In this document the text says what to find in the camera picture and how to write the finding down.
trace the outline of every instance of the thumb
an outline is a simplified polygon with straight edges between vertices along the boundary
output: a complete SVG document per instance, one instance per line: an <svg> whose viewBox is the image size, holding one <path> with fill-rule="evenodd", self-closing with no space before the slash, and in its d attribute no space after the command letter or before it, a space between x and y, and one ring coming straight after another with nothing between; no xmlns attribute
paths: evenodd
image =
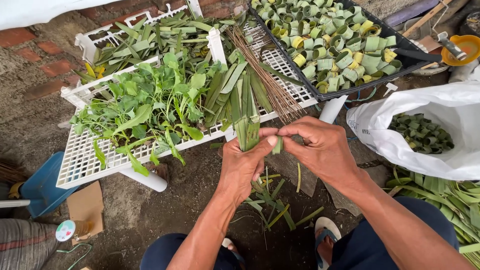
<svg viewBox="0 0 480 270"><path fill-rule="evenodd" d="M296 141L287 136L283 137L283 149L294 156L301 155L305 152L305 146L299 145Z"/></svg>
<svg viewBox="0 0 480 270"><path fill-rule="evenodd" d="M255 145L255 147L248 151L248 153L252 158L260 160L272 151L277 141L278 138L275 135L268 136Z"/></svg>

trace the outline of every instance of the hand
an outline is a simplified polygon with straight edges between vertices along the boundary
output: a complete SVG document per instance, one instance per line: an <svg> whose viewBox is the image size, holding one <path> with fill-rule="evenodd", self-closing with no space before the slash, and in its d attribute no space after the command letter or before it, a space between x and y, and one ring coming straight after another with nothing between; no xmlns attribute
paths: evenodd
<svg viewBox="0 0 480 270"><path fill-rule="evenodd" d="M274 135L277 132L277 128L261 128L258 132L261 141L247 152L240 150L237 138L224 144L217 195L231 197L237 206L250 195L251 181L256 181L264 171L264 157L275 146L277 137Z"/></svg>
<svg viewBox="0 0 480 270"><path fill-rule="evenodd" d="M290 137L303 137L299 145ZM316 176L333 187L356 180L359 174L357 164L348 148L345 129L305 116L283 126L278 135L283 137L283 149L294 155Z"/></svg>

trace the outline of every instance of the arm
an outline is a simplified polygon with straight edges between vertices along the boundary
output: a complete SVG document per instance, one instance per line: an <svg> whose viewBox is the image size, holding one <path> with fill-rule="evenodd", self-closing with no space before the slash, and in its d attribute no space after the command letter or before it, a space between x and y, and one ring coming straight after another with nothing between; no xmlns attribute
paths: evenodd
<svg viewBox="0 0 480 270"><path fill-rule="evenodd" d="M289 138L294 134L303 137L303 146ZM357 167L342 127L304 117L282 127L278 135L287 136L287 152L359 206L400 269L475 269Z"/></svg>
<svg viewBox="0 0 480 270"><path fill-rule="evenodd" d="M266 138L247 152L240 150L236 138L223 146L222 173L217 189L173 256L168 270L213 269L235 210L250 195L251 180L260 176L264 170L263 158L276 144L276 136L269 135L277 131L276 128L260 129L260 137Z"/></svg>

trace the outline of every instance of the flip-flop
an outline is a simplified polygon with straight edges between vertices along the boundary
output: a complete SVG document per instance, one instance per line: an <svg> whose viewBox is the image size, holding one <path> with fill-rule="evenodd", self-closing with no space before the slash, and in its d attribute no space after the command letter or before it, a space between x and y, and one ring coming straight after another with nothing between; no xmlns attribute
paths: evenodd
<svg viewBox="0 0 480 270"><path fill-rule="evenodd" d="M230 240L229 238L223 239L222 246L224 246L228 249L228 245L230 245L230 244L233 244L232 240ZM239 262L243 263L243 265L246 267L245 259L242 256L240 256L240 254L238 254L237 252L235 252L233 250L230 250L230 251L233 253L233 255L235 255L237 260L239 260Z"/></svg>
<svg viewBox="0 0 480 270"><path fill-rule="evenodd" d="M324 270L329 267L328 263L318 254L317 248L318 245L323 241L323 239L328 235L332 238L333 242L336 243L342 235L340 230L335 225L335 223L326 217L319 217L315 222L315 231L316 233L319 229L323 228L322 233L315 239L315 256L317 258L318 270Z"/></svg>

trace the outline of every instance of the black tray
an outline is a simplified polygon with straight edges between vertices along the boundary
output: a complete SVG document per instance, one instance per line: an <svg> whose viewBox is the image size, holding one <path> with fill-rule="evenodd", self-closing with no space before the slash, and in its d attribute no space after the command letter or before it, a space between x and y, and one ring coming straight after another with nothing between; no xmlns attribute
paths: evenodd
<svg viewBox="0 0 480 270"><path fill-rule="evenodd" d="M358 6L358 4L352 2L351 0L337 0L335 1L337 3L342 3L344 10L348 9L351 6ZM417 60L414 58L406 57L403 55L398 55L395 57L395 59L400 60L402 62L402 68L398 73L382 77L376 81L369 82L367 84L362 84L360 86L354 86L350 87L349 89L346 90L338 90L337 92L330 92L326 94L320 94L317 88L315 88L312 83L310 82L307 77L303 75L301 72L300 68L293 62L292 58L287 54L287 51L280 45L278 40L274 37L272 32L268 30L267 26L265 25L264 21L258 16L257 11L252 8L252 5L250 1L247 1L248 8L250 10L250 13L255 17L257 20L258 24L262 26L262 28L265 30L267 35L271 38L273 43L276 45L276 47L280 50L280 52L283 54L289 65L292 67L292 69L297 73L297 76L299 79L303 82L305 87L310 91L310 93L313 95L313 97L317 101L323 101L323 100L328 100L331 98L337 98L343 95L348 95L353 92L357 92L369 87L373 87L378 84L386 83L394 78L406 75L414 70L417 70L421 68L424 65L427 65L431 62L427 61L422 61L422 60ZM389 37L389 36L396 36L396 45L394 46L395 48L403 48L403 49L408 49L408 50L416 50L416 51L421 51L420 48L418 48L415 44L413 44L410 40L408 40L406 37L402 36L399 34L397 31L395 31L393 28L389 27L386 25L383 21L378 19L377 17L373 16L370 12L364 10L362 8L362 11L365 13L365 16L372 21L375 25L379 25L382 27L382 32L380 33L380 37Z"/></svg>

